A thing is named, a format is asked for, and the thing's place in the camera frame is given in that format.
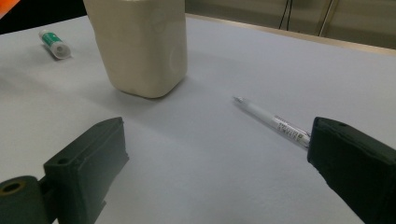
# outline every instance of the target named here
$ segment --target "gray tabletop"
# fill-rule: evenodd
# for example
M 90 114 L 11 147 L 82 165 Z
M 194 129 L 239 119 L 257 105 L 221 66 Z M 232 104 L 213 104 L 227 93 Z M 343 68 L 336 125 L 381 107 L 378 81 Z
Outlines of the gray tabletop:
M 38 39 L 51 29 L 72 57 Z M 0 35 L 1 181 L 123 117 L 130 161 L 96 223 L 361 223 L 306 152 L 233 104 L 240 95 L 308 131 L 337 119 L 396 147 L 396 57 L 187 19 L 189 71 L 167 96 L 115 90 L 88 18 Z

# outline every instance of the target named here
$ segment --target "wall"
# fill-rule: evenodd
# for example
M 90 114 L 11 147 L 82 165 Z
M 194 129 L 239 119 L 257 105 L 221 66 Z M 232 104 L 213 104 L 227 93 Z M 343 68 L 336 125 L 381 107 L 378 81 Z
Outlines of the wall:
M 186 0 L 186 11 L 277 29 L 286 2 L 287 0 Z M 285 20 L 281 27 L 284 30 Z M 396 1 L 294 0 L 289 30 L 396 49 Z

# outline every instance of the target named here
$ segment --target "white plastic jug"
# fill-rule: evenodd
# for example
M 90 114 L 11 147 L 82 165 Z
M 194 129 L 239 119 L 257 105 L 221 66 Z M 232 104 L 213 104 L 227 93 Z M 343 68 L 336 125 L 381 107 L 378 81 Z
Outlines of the white plastic jug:
M 184 0 L 83 0 L 113 86 L 164 96 L 187 72 Z

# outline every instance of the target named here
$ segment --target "pen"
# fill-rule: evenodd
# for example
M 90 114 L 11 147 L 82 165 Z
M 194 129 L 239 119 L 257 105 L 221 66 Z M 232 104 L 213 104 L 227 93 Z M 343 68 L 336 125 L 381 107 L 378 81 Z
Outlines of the pen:
M 307 148 L 307 160 L 364 223 L 396 223 L 396 150 L 337 120 L 316 117 L 311 133 L 249 100 L 235 103 Z
M 268 124 L 269 126 L 276 129 L 282 135 L 288 137 L 290 140 L 297 142 L 301 146 L 308 148 L 309 141 L 311 139 L 311 134 L 296 127 L 290 122 L 282 119 L 277 115 L 272 115 L 271 113 L 265 111 L 257 105 L 254 105 L 249 100 L 243 97 L 234 97 L 236 104 L 247 111 L 249 114 L 253 115 L 262 122 Z

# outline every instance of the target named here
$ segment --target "white pen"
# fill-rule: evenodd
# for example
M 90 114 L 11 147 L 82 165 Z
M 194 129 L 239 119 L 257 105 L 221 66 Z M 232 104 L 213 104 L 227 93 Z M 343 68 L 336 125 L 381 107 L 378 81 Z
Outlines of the white pen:
M 309 141 L 311 139 L 311 134 L 296 127 L 290 122 L 285 121 L 279 116 L 272 115 L 271 113 L 265 111 L 257 105 L 254 105 L 249 100 L 242 97 L 234 97 L 235 102 L 243 110 L 247 111 L 249 114 L 253 115 L 262 122 L 273 127 L 283 135 L 287 136 L 294 142 L 302 145 L 305 148 L 309 148 Z

